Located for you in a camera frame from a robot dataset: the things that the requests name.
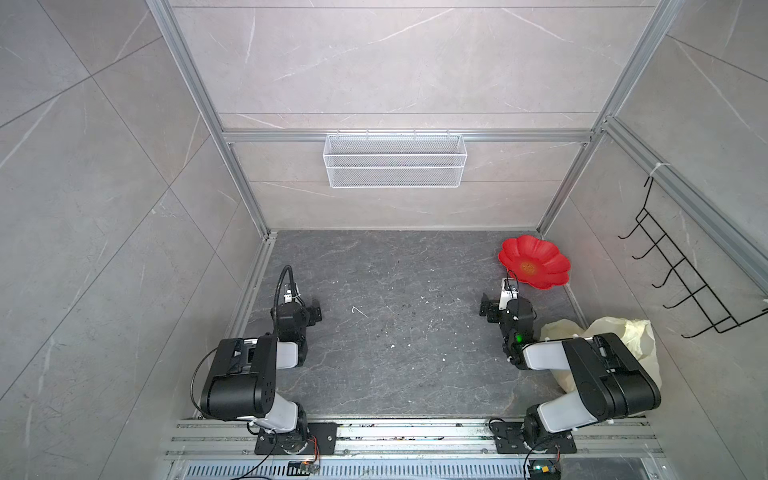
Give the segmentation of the red flower-shaped plastic plate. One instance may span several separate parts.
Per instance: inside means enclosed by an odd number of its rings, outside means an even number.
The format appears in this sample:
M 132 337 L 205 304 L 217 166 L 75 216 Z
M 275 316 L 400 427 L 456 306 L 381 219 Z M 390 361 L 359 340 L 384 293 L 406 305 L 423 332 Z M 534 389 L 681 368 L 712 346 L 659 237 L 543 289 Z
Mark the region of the red flower-shaped plastic plate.
M 504 240 L 498 259 L 519 282 L 539 290 L 569 282 L 569 259 L 552 242 L 531 235 Z

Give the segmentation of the cream translucent plastic bag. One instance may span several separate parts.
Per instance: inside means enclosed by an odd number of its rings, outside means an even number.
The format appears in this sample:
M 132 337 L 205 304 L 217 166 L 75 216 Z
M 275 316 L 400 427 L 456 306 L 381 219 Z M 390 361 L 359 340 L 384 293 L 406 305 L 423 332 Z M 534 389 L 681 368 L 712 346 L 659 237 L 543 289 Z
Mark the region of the cream translucent plastic bag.
M 574 337 L 592 337 L 597 334 L 614 333 L 650 375 L 656 386 L 662 388 L 662 378 L 657 357 L 657 345 L 651 322 L 647 319 L 625 319 L 602 317 L 593 321 L 586 329 L 575 322 L 561 319 L 541 328 L 541 340 L 563 340 Z

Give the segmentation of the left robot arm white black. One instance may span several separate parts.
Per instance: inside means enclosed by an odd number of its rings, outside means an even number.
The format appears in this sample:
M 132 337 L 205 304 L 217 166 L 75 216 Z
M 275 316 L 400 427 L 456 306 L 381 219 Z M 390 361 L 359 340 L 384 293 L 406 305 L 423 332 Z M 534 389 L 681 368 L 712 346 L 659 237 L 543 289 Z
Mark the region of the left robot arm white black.
M 322 320 L 322 311 L 317 300 L 293 300 L 270 313 L 277 320 L 274 333 L 219 342 L 201 393 L 191 398 L 204 418 L 246 422 L 273 434 L 283 452 L 298 454 L 310 444 L 306 412 L 277 392 L 277 372 L 305 363 L 307 329 Z

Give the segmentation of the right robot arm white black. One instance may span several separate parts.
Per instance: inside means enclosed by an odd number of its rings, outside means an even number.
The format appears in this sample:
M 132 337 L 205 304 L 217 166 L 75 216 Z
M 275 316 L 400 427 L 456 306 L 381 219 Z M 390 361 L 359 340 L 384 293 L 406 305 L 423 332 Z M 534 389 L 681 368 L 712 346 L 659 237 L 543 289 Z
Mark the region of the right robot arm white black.
M 534 451 L 562 446 L 572 430 L 658 408 L 661 392 L 639 360 L 614 333 L 539 341 L 532 303 L 515 290 L 498 300 L 481 297 L 479 315 L 497 324 L 507 361 L 519 370 L 569 373 L 575 389 L 529 407 L 521 440 Z

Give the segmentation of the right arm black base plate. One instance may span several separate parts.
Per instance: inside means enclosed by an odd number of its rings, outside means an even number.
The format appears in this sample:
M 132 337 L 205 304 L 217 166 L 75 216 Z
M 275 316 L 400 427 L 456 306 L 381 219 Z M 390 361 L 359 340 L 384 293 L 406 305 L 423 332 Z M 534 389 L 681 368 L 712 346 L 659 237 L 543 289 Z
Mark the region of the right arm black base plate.
M 499 454 L 575 454 L 577 447 L 570 431 L 549 433 L 522 421 L 493 418 L 488 422 Z

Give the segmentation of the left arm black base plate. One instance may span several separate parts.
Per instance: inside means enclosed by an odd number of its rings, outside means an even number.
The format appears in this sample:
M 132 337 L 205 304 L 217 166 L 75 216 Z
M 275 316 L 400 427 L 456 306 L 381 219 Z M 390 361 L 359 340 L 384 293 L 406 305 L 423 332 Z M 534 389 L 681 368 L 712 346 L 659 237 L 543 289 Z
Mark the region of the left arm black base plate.
M 301 437 L 296 431 L 275 434 L 259 429 L 256 435 L 256 455 L 310 455 L 318 452 L 321 456 L 335 452 L 339 425 L 332 422 L 310 422 L 306 434 Z

